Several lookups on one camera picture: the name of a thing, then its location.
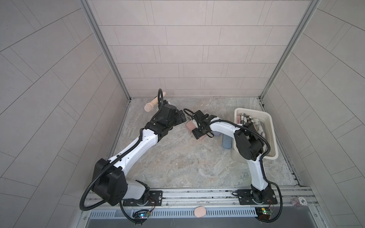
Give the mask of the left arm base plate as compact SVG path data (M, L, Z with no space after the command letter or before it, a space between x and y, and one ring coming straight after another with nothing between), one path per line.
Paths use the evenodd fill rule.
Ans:
M124 207L149 207L162 205L163 191L147 191L140 199L124 199Z

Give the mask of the aluminium rail frame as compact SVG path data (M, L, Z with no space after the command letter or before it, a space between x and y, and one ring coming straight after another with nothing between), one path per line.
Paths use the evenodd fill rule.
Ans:
M232 193L239 188L171 188L151 189L151 191L163 191L162 205L149 207L124 207L127 211L141 209L153 209L155 214L177 214L178 216L192 216L194 209L203 206L208 215L256 215L255 208L269 208L278 212L284 207L293 207L290 200L295 197L304 197L308 205L304 207L318 206L318 200L310 187L281 186L280 190L273 188L278 204L273 205L240 205L239 200Z

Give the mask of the small patterned roll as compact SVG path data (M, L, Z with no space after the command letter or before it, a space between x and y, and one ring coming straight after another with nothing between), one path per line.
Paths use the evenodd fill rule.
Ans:
M304 197L295 197L290 200L294 207L304 207L308 205L307 200Z

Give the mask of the beige microphone head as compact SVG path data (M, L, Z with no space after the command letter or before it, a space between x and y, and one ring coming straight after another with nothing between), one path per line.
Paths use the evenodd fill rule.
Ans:
M152 101L150 101L149 103L147 103L144 106L144 110L146 112L151 112L154 110L155 106L158 105L158 96L156 96Z

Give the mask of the circuit board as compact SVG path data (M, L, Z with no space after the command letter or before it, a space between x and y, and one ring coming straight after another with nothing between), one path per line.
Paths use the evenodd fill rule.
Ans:
M262 220L270 220L271 216L273 214L273 211L269 208L255 208L257 218L256 219L262 219Z
M134 219L147 219L151 215L151 212L149 210L140 210L133 214Z

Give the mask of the cream plastic storage box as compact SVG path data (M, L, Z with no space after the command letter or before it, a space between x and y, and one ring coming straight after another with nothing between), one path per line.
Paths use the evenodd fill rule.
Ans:
M259 122L262 125L263 132L265 133L265 139L268 141L268 143L271 146L271 150L268 155L264 157L266 160L275 160L278 158L278 147L276 142L276 136L274 132L272 117L270 114L263 112L263 111L257 111L252 109L245 109L245 108L236 108L234 111L234 117L235 117L235 123L240 124L241 116L242 114L246 114L247 116L251 118L256 118L259 120ZM234 161L241 162L241 163L247 163L247 160L245 160L239 153L236 141L235 139L232 140L233 145L231 149L231 158Z

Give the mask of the left circuit board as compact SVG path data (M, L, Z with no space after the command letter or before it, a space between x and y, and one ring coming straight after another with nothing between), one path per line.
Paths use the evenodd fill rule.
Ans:
M151 212L149 210L140 210L133 214L134 219L147 219L151 215Z

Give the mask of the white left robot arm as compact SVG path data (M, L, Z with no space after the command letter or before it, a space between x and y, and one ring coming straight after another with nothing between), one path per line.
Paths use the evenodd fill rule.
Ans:
M159 108L151 120L141 128L139 136L123 151L108 160L100 159L94 169L93 180L82 194L79 208L92 210L104 203L115 206L124 200L135 200L144 205L149 200L150 188L145 183L127 181L126 175L151 147L156 145L174 126L186 122L182 110L171 104Z

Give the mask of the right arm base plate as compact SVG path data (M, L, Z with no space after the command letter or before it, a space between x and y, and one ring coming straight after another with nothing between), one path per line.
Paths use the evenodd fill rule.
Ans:
M239 189L232 194L238 198L240 205L278 204L278 199L274 190L269 190L267 193L264 193L259 201L254 198L251 189Z

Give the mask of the right circuit board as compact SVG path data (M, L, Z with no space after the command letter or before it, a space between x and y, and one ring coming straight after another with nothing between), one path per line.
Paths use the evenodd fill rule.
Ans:
M256 219L262 219L262 220L270 220L271 216L273 214L273 211L269 208L255 208L257 218Z

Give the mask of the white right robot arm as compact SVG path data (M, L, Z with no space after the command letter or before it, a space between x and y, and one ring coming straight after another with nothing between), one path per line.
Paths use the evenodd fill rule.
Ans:
M196 125L192 130L196 139L215 131L235 140L238 152L241 157L247 160L251 172L251 196L256 204L262 204L273 196L274 192L271 186L277 186L277 184L267 179L263 166L263 158L269 154L271 146L256 131L254 124L236 124L214 115L203 114L200 110L190 115L190 118Z

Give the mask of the map print glasses case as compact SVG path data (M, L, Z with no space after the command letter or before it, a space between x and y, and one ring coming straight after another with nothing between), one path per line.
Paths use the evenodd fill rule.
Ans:
M263 138L266 138L266 134L264 132L263 125L261 121L258 118L248 116L247 117L248 122L252 123L255 127L255 130L259 135L261 135Z

